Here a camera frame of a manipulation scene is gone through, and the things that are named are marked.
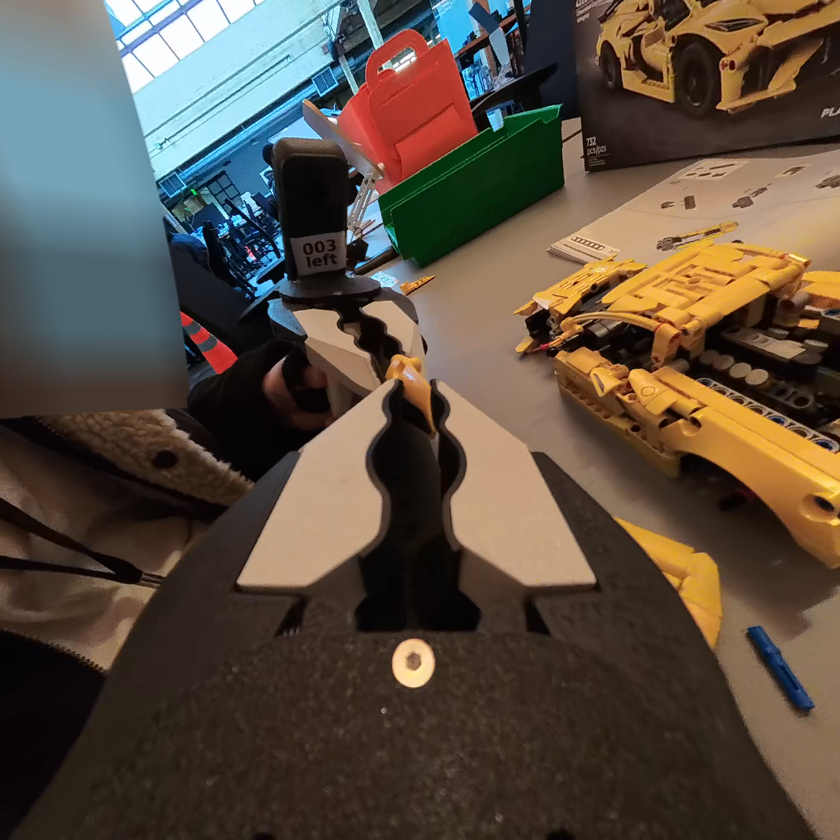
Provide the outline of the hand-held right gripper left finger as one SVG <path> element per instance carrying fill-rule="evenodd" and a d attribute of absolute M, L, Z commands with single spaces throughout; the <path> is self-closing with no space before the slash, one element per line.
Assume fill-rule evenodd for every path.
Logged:
<path fill-rule="evenodd" d="M 299 450 L 289 478 L 236 581 L 249 595 L 305 598 L 354 618 L 366 596 L 361 562 L 391 514 L 372 452 L 392 425 L 386 381 Z"/>

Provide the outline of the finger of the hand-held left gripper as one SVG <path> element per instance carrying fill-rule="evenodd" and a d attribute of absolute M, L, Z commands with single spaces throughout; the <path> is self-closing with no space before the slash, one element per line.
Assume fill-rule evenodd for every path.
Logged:
<path fill-rule="evenodd" d="M 426 344 L 414 304 L 403 294 L 380 294 L 364 305 L 364 315 L 375 322 L 374 345 L 386 368 L 400 354 L 418 361 L 425 370 Z"/>
<path fill-rule="evenodd" d="M 339 311 L 293 306 L 291 312 L 304 333 L 310 365 L 326 377 L 328 398 L 365 398 L 379 388 L 371 353 L 345 332 Z"/>

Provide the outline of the yellow brick door panel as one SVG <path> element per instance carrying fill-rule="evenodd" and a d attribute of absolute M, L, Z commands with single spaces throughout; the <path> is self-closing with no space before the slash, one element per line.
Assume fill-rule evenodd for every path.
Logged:
<path fill-rule="evenodd" d="M 437 433 L 433 414 L 432 388 L 423 373 L 424 363 L 419 357 L 396 353 L 386 372 L 387 381 L 402 384 L 402 415 L 404 419 L 434 438 Z"/>

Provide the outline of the yellow brick car model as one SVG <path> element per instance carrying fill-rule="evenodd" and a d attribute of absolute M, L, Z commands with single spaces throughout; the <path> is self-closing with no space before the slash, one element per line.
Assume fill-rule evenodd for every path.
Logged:
<path fill-rule="evenodd" d="M 585 264 L 515 311 L 516 352 L 669 478 L 696 462 L 839 561 L 838 272 L 706 236 Z"/>

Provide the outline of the person's left forearm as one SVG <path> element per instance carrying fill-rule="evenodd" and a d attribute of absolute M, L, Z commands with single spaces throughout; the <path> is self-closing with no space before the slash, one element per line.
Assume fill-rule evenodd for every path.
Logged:
<path fill-rule="evenodd" d="M 273 339 L 243 353 L 224 373 L 198 382 L 186 412 L 197 443 L 251 481 L 257 481 L 318 431 L 295 428 L 265 394 L 266 375 L 292 351 Z"/>

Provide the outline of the grey desk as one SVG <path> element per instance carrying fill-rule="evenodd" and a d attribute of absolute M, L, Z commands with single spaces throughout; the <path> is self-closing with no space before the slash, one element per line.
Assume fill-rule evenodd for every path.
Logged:
<path fill-rule="evenodd" d="M 820 838 L 838 838 L 838 570 L 804 552 L 756 502 L 724 512 L 723 484 L 668 479 L 559 393 L 542 356 L 516 354 L 526 333 L 514 310 L 575 269 L 547 251 L 668 179 L 692 159 L 588 174 L 581 121 L 563 122 L 564 188 L 419 269 L 395 259 L 399 280 L 435 275 L 411 295 L 432 376 L 549 455 L 613 516 L 708 553 L 721 573 L 716 651 L 752 740 Z M 813 699 L 786 699 L 746 635 L 759 625 Z"/>

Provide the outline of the person's left hand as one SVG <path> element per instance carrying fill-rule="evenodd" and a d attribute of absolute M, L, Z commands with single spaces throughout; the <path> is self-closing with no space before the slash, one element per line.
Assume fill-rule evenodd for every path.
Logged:
<path fill-rule="evenodd" d="M 286 382 L 286 370 L 299 370 L 300 383 L 290 388 Z M 313 368 L 304 356 L 289 352 L 273 365 L 262 381 L 262 392 L 279 420 L 288 427 L 303 432 L 318 432 L 333 422 L 330 411 L 313 413 L 304 410 L 296 401 L 298 392 L 325 390 L 326 374 Z"/>

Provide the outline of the wooden document stand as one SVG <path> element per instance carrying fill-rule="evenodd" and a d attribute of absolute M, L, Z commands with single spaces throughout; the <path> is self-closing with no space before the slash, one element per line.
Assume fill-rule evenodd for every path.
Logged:
<path fill-rule="evenodd" d="M 383 184 L 385 164 L 374 163 L 358 143 L 342 132 L 336 118 L 326 115 L 311 101 L 303 102 L 302 115 L 307 126 L 320 139 L 339 146 L 349 167 L 350 180 L 354 182 L 358 177 L 361 179 L 350 203 L 348 228 L 350 241 L 363 241 L 366 235 L 382 225 L 381 222 L 369 219 L 367 214 Z"/>

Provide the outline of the orange striped traffic cone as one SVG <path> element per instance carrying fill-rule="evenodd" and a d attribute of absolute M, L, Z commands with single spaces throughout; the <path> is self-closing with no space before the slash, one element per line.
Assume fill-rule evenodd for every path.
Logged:
<path fill-rule="evenodd" d="M 180 312 L 185 336 L 196 346 L 199 354 L 209 364 L 212 371 L 222 374 L 237 361 L 237 355 L 228 346 L 207 331 L 193 318 Z"/>

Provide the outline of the red plastic carry case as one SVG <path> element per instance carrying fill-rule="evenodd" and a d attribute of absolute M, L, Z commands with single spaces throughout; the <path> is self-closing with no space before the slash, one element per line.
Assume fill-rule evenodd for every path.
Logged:
<path fill-rule="evenodd" d="M 381 168 L 380 196 L 478 134 L 451 49 L 411 28 L 371 54 L 338 127 Z"/>

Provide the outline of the green storage bin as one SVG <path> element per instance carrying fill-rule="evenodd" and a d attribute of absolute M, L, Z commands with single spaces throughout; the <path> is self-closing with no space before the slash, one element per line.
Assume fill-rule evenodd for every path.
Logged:
<path fill-rule="evenodd" d="M 504 118 L 379 199 L 396 253 L 434 263 L 564 186 L 561 105 Z"/>

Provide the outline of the yellow brick rear subassembly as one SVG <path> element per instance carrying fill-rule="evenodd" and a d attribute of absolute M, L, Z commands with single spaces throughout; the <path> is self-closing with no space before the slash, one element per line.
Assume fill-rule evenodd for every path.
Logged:
<path fill-rule="evenodd" d="M 722 622 L 721 582 L 716 562 L 707 553 L 638 527 L 615 521 L 646 552 L 671 583 L 710 648 L 718 642 Z"/>

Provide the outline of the open instruction booklet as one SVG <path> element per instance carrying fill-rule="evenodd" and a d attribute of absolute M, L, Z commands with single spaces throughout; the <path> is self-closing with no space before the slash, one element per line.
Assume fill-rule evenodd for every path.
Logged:
<path fill-rule="evenodd" d="M 704 239 L 745 244 L 838 267 L 839 151 L 791 158 L 705 159 L 555 241 L 553 257 L 582 265 L 653 265 Z"/>

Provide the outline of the blue brick pin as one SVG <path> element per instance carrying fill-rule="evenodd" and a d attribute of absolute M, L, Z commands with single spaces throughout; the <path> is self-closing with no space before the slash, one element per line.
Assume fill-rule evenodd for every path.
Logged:
<path fill-rule="evenodd" d="M 815 708 L 813 699 L 764 628 L 759 625 L 749 626 L 745 633 L 793 708 L 811 712 Z"/>

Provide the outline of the dark toy car set box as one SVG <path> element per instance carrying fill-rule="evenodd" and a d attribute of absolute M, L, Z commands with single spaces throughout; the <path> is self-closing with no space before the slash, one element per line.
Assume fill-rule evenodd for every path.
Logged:
<path fill-rule="evenodd" d="M 575 2 L 584 167 L 838 137 L 838 1 Z"/>

